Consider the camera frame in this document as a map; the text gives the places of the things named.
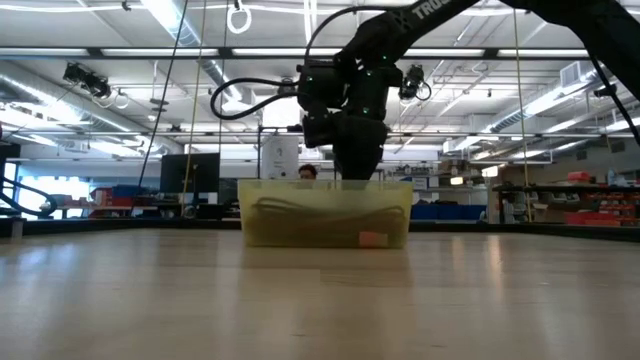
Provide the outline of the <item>yellow translucent plastic bin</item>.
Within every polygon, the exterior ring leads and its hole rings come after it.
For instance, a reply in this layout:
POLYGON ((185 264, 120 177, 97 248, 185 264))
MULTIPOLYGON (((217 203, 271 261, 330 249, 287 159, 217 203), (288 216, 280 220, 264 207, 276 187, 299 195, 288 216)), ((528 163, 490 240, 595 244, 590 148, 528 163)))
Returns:
POLYGON ((408 238, 413 186, 243 179, 238 198, 248 246, 401 249, 408 238))

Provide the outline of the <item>blue crate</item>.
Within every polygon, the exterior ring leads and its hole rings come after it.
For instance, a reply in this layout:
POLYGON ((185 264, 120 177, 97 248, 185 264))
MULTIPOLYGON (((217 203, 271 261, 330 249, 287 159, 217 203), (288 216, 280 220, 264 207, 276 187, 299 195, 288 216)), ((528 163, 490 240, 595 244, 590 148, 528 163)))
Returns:
POLYGON ((137 185, 116 185, 112 187, 112 196, 114 198, 134 198, 144 195, 146 189, 137 185))

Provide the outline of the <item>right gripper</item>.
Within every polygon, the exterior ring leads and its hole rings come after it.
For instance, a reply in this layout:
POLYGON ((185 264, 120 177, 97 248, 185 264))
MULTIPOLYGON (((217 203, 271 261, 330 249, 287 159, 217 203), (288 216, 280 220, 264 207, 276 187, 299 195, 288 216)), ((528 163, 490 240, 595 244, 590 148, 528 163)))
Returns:
POLYGON ((362 151, 362 170, 360 163, 350 149, 333 147, 334 166, 343 179, 370 179, 380 163, 388 137, 388 127, 383 121, 360 116, 347 115, 344 112, 334 114, 336 135, 334 144, 371 145, 362 151))

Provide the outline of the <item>red crate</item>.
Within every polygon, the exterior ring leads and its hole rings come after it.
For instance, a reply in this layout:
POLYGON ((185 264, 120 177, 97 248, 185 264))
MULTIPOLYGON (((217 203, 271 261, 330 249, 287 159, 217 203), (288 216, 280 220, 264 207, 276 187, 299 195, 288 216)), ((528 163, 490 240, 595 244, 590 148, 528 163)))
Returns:
POLYGON ((115 188, 101 187, 90 192, 91 202, 99 207, 125 207, 134 203, 132 196, 115 188))

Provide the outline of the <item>white cabinet box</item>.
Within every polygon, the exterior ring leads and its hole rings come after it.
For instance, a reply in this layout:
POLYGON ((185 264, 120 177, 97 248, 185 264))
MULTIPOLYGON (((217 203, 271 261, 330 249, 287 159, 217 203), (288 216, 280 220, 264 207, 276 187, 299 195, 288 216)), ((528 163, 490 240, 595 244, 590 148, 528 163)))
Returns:
POLYGON ((299 168, 299 143, 296 137, 273 135, 262 143, 262 179, 296 179, 299 168))

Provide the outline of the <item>red storage bin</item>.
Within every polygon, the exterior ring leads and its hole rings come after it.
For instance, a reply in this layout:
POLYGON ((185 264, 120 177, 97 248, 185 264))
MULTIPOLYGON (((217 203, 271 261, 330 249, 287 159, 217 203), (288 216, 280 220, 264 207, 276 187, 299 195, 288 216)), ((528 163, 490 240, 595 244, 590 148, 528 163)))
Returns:
POLYGON ((620 221, 614 214, 599 212, 566 212, 565 221, 568 225, 610 227, 619 227, 621 225, 620 221))

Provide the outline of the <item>blue storage bin row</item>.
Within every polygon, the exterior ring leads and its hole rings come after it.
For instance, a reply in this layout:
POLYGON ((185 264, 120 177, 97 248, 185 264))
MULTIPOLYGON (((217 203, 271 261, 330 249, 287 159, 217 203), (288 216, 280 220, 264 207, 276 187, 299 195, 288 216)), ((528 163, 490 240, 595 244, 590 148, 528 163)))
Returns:
POLYGON ((486 211, 485 205, 416 204, 411 208, 411 220, 477 221, 486 211))

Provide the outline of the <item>metal shelf rack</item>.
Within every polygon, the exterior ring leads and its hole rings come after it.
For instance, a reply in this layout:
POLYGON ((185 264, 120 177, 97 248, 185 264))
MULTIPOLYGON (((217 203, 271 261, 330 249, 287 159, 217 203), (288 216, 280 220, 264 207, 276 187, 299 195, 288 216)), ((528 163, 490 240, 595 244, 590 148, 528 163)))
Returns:
MULTIPOLYGON (((413 186, 413 205, 416 204, 460 204, 488 206, 492 179, 484 177, 479 170, 458 172, 455 169, 442 171, 435 164, 403 164, 387 169, 381 175, 384 180, 409 182, 413 186)), ((412 220, 427 222, 476 223, 482 220, 486 211, 477 221, 412 220)))

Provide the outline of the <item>black aluminium table frame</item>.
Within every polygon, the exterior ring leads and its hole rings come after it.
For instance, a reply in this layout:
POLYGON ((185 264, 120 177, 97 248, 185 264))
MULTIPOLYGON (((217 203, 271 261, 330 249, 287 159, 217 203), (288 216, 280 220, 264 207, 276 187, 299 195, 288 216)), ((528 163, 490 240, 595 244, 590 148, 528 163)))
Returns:
MULTIPOLYGON (((14 224, 21 222, 21 235, 53 235, 80 232, 97 232, 129 229, 187 229, 187 230, 241 230, 239 220, 159 220, 159 219, 62 219, 24 220, 0 218, 0 238, 11 237, 14 224)), ((640 228, 603 227, 561 224, 471 224, 434 223, 411 221, 409 231, 415 233, 513 233, 527 235, 559 236, 569 238, 618 241, 640 244, 640 228)))

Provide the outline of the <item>black computer monitor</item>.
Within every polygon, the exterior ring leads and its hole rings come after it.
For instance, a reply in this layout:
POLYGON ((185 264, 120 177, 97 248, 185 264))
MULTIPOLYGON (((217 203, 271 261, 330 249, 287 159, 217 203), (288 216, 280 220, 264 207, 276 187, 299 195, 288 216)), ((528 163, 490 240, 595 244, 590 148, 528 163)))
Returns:
POLYGON ((161 159, 162 193, 216 193, 219 180, 219 153, 166 155, 161 159))

